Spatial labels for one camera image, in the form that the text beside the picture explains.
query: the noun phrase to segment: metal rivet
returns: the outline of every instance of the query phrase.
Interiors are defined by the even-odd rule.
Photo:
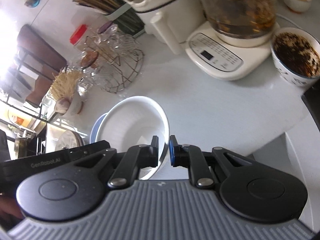
[[[204,186],[210,186],[213,184],[213,180],[210,178],[201,178],[197,181],[198,186],[204,187]]]
[[[127,180],[124,178],[115,178],[110,181],[110,184],[112,186],[123,186],[126,183],[127,183]]]

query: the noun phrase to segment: metal rack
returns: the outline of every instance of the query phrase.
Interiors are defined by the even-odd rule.
[[[89,49],[98,52],[99,57],[106,62],[96,72],[100,80],[105,81],[104,85],[96,85],[104,91],[116,94],[128,87],[139,74],[144,57],[142,50],[132,49],[125,53],[117,53],[103,44],[97,45],[90,37],[87,37],[86,44]]]

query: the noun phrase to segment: white kettle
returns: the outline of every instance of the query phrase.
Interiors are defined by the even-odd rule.
[[[174,54],[180,43],[205,22],[200,0],[124,0],[145,23],[145,30],[166,43]]]

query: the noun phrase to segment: red lid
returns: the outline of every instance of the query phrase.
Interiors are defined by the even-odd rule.
[[[83,36],[83,34],[85,33],[85,31],[87,30],[87,25],[85,24],[82,24],[80,25],[76,30],[75,32],[71,35],[70,37],[70,43],[72,45],[75,45],[79,39],[81,39],[81,37]]]

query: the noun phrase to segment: glass container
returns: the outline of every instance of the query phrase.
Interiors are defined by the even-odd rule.
[[[276,22],[276,0],[201,1],[211,26],[228,37],[261,37],[269,34]]]

